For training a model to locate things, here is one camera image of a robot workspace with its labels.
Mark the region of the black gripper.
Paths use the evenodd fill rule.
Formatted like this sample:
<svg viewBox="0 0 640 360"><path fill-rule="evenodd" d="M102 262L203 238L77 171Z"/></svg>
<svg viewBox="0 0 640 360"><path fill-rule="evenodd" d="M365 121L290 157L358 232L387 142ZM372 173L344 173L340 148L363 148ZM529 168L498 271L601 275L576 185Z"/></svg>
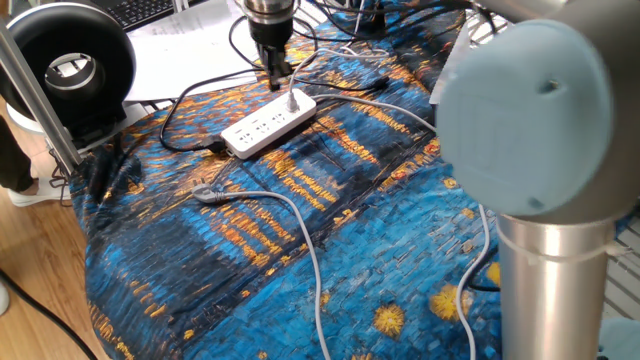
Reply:
<svg viewBox="0 0 640 360"><path fill-rule="evenodd" d="M269 89L280 89L280 78L293 73L292 65L286 60L285 45L293 33L293 19L272 24L249 21L249 32L256 43L262 66L267 73Z"/></svg>

